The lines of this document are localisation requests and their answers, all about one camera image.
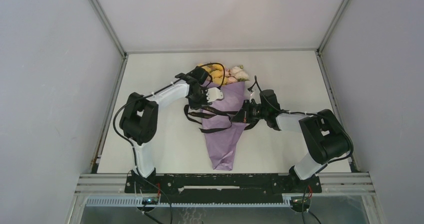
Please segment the yellow fake flower stem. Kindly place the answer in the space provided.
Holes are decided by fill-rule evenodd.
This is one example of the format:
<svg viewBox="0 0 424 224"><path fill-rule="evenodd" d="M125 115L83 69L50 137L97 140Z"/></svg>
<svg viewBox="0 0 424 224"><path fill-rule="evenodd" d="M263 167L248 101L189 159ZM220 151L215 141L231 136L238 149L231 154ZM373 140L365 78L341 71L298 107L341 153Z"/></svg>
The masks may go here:
<svg viewBox="0 0 424 224"><path fill-rule="evenodd" d="M198 67L207 71L206 81L217 85L226 85L230 74L221 63L198 64Z"/></svg>

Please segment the white fake flower stem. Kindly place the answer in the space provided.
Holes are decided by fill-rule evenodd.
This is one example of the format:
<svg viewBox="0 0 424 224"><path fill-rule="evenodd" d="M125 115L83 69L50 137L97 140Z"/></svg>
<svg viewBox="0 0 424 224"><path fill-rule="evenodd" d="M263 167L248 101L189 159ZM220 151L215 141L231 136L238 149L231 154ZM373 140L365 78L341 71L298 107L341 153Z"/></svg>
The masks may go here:
<svg viewBox="0 0 424 224"><path fill-rule="evenodd" d="M230 76L236 79L238 82L249 81L250 77L245 71L243 65L238 65L230 69Z"/></svg>

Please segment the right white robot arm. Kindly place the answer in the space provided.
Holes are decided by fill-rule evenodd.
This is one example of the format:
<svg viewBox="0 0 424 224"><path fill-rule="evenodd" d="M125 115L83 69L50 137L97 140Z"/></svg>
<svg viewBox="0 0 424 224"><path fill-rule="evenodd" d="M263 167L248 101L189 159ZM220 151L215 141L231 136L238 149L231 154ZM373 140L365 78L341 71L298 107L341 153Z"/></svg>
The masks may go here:
<svg viewBox="0 0 424 224"><path fill-rule="evenodd" d="M312 176L328 164L352 154L352 141L331 110L324 109L318 113L284 110L271 89L260 91L259 97L260 103L254 99L245 100L230 120L249 126L264 120L273 130L294 131L303 135L308 152L289 170L289 185L293 191L303 191Z"/></svg>

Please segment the pink wrapping paper sheet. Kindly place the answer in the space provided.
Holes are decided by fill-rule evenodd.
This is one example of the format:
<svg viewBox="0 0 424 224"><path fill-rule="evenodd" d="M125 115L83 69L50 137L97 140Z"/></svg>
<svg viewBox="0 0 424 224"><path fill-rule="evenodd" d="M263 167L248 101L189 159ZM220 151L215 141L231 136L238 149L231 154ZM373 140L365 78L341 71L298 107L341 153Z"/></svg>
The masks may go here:
<svg viewBox="0 0 424 224"><path fill-rule="evenodd" d="M238 112L245 96L245 82L235 82L221 88L224 99L212 102L211 106L219 111ZM222 131L205 133L206 148L214 170L231 171L233 169L236 146L243 131L244 123L231 123L227 116L217 115L202 120L202 129L222 128Z"/></svg>

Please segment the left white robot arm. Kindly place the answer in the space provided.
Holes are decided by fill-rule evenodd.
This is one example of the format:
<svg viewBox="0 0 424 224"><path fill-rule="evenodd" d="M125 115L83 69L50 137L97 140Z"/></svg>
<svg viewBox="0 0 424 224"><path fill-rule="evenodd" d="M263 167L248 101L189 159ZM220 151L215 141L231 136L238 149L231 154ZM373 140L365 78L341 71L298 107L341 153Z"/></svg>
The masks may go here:
<svg viewBox="0 0 424 224"><path fill-rule="evenodd" d="M115 133L131 145L133 170L139 176L137 186L142 191L153 191L157 183L152 176L156 169L149 142L157 131L159 111L181 98L188 99L188 106L194 110L208 105L207 89L203 86L208 77L203 66L196 66L188 73L177 74L175 80L150 94L133 92L113 117Z"/></svg>

